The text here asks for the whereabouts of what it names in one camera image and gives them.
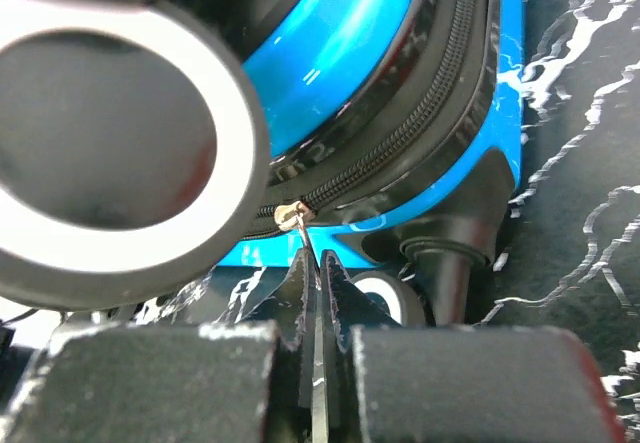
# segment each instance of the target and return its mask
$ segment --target glossy blue shell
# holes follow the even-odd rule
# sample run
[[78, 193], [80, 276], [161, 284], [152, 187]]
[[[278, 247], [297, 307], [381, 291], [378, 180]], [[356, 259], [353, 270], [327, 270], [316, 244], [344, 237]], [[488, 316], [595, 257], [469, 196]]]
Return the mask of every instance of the glossy blue shell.
[[384, 56], [411, 0], [300, 0], [244, 68], [265, 110], [272, 156], [347, 102]]
[[[524, 4], [501, 0], [500, 58], [497, 86], [491, 109], [477, 136], [462, 157], [436, 183], [420, 195], [388, 213], [344, 226], [309, 228], [314, 250], [320, 255], [333, 249], [347, 268], [369, 268], [371, 263], [334, 236], [341, 233], [388, 228], [424, 213], [437, 205], [462, 182], [477, 161], [497, 148], [509, 162], [516, 185], [520, 181], [523, 102], [519, 82], [523, 70]], [[224, 266], [289, 266], [302, 246], [297, 232], [276, 238], [240, 242], [221, 262]]]

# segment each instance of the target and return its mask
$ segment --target round black object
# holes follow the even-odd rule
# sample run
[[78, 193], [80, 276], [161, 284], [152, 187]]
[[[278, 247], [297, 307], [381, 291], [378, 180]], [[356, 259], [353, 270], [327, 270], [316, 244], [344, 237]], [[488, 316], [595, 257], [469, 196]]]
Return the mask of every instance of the round black object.
[[[34, 34], [59, 35], [27, 35], [14, 48], [0, 35], [0, 295], [98, 310], [205, 274], [243, 235], [269, 168], [264, 115], [240, 63], [166, 2], [0, 0], [0, 13], [3, 5], [38, 20]], [[102, 14], [105, 31], [93, 19]], [[69, 21], [55, 27], [58, 17]], [[60, 34], [117, 28], [171, 63], [112, 38]], [[127, 59], [128, 69], [119, 64]], [[8, 72], [18, 61], [23, 73]]]
[[113, 38], [54, 33], [9, 48], [0, 108], [0, 185], [70, 223], [159, 223], [193, 203], [213, 170], [200, 93], [165, 59]]
[[351, 281], [401, 325], [425, 325], [422, 303], [416, 292], [403, 281], [377, 270], [358, 273]]

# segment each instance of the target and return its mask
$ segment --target zipper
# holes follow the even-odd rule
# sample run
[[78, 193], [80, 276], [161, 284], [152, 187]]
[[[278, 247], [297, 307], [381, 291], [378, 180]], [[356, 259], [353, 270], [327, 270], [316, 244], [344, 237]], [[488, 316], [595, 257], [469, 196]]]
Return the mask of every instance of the zipper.
[[[349, 168], [300, 197], [295, 203], [263, 206], [256, 218], [273, 218], [279, 212], [292, 211], [291, 208], [296, 208], [296, 205], [304, 206], [310, 215], [315, 216], [324, 206], [374, 176], [420, 137], [447, 101], [457, 82], [471, 36], [475, 4], [476, 0], [456, 0], [453, 25], [436, 76], [416, 109], [398, 128]], [[248, 235], [243, 240], [268, 238], [290, 231], [282, 229], [277, 218], [275, 223], [277, 229]]]

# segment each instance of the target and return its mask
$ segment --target white ring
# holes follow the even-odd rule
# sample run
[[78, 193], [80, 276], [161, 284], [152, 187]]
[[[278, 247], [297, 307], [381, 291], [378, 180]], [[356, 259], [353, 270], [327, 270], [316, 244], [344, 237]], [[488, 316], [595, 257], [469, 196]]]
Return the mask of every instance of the white ring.
[[0, 249], [68, 271], [129, 272], [179, 258], [222, 228], [249, 185], [254, 132], [241, 89], [205, 43], [150, 8], [90, 0], [0, 0], [0, 15], [0, 52], [40, 34], [87, 31], [157, 54], [201, 93], [217, 137], [215, 169], [200, 196], [173, 218], [142, 229], [100, 231], [64, 223], [0, 188]]
[[403, 314], [400, 298], [389, 283], [381, 278], [371, 277], [356, 281], [354, 285], [365, 294], [375, 293], [376, 295], [380, 295], [389, 308], [389, 316], [401, 325], [404, 324], [402, 321]]

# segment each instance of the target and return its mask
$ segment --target black plastic trim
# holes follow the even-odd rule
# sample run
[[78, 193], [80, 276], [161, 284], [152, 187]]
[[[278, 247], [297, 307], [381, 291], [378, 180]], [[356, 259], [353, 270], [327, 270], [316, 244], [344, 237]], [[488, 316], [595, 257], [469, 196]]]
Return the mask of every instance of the black plastic trim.
[[422, 216], [386, 230], [337, 238], [372, 263], [401, 253], [412, 258], [415, 250], [431, 248], [455, 251], [485, 266], [495, 259], [496, 237], [514, 186], [507, 159], [490, 150], [455, 191]]

